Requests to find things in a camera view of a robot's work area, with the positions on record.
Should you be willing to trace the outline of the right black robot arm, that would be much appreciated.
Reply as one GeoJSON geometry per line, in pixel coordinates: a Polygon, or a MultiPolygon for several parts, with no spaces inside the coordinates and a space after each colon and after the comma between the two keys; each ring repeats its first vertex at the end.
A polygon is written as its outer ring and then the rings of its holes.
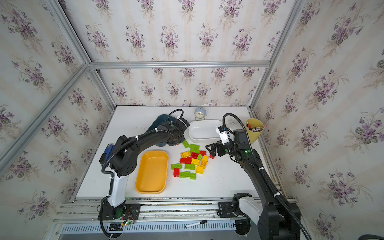
{"type": "Polygon", "coordinates": [[[301,211],[297,204],[289,203],[277,189],[268,175],[261,157],[253,149],[247,127],[242,124],[240,130],[231,130],[226,123],[216,132],[220,140],[206,146],[212,157],[228,155],[239,164],[251,179],[260,200],[256,201],[248,193],[235,194],[231,202],[224,203],[224,209],[218,215],[234,215],[235,232],[239,236],[247,235],[252,224],[256,224],[262,240],[299,240],[304,236],[310,240],[311,234],[301,221],[301,211]]]}

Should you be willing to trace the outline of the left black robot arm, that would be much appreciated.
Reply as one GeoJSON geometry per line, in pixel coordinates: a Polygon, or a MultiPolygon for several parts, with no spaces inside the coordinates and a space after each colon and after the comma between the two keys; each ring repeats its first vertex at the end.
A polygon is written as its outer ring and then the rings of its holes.
{"type": "Polygon", "coordinates": [[[102,155],[101,172],[111,177],[109,193],[101,203],[102,210],[109,208],[117,211],[125,206],[128,176],[136,169],[141,152],[158,143],[172,147],[184,142],[184,133],[190,123],[183,115],[182,109],[176,109],[159,126],[144,134],[130,138],[120,136],[112,150],[102,155]]]}

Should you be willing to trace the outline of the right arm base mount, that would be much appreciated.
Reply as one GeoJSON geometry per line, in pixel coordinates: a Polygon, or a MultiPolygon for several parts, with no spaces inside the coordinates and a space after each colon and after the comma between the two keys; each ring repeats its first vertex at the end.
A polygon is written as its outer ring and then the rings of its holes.
{"type": "Polygon", "coordinates": [[[232,202],[218,202],[217,215],[220,218],[239,218],[239,216],[234,213],[232,202]]]}

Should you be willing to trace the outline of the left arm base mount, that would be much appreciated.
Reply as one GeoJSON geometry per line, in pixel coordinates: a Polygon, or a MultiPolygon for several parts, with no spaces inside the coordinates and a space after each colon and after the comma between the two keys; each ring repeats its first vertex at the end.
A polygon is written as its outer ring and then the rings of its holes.
{"type": "Polygon", "coordinates": [[[100,209],[98,220],[112,221],[112,220],[138,220],[141,204],[120,204],[117,207],[112,207],[109,202],[103,204],[103,209],[100,209]]]}

